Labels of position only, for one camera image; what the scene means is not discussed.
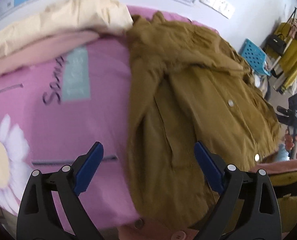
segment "blue gripper pad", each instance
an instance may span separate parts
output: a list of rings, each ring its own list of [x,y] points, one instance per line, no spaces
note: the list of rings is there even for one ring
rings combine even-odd
[[[80,193],[87,190],[87,187],[90,185],[90,182],[103,159],[103,145],[101,143],[98,143],[98,145],[94,149],[92,148],[90,150],[91,152],[87,153],[87,159],[84,161],[83,165],[75,176],[74,193],[76,194],[76,196],[79,196]]]
[[[211,153],[201,142],[195,144],[194,155],[211,189],[221,195],[224,192],[224,170],[218,168],[210,156]]]

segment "blue plastic basket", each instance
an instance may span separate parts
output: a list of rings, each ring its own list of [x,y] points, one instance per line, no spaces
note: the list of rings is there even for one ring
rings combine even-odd
[[[241,56],[257,73],[271,76],[271,73],[264,68],[266,54],[249,39],[246,39],[243,44]]]

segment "white garment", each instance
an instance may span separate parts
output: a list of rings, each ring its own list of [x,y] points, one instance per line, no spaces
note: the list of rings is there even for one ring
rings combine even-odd
[[[65,0],[0,31],[0,59],[41,38],[94,30],[122,35],[133,25],[125,4],[118,0]]]

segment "pink button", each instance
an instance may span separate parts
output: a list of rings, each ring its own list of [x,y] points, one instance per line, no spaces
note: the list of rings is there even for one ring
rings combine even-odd
[[[186,233],[183,231],[177,231],[171,237],[171,240],[184,240],[186,238]]]

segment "white flower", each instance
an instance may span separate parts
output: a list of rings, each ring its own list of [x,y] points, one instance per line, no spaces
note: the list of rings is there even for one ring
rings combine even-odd
[[[23,162],[29,146],[23,131],[15,124],[10,129],[10,116],[0,123],[0,207],[18,214],[19,203],[33,169]]]

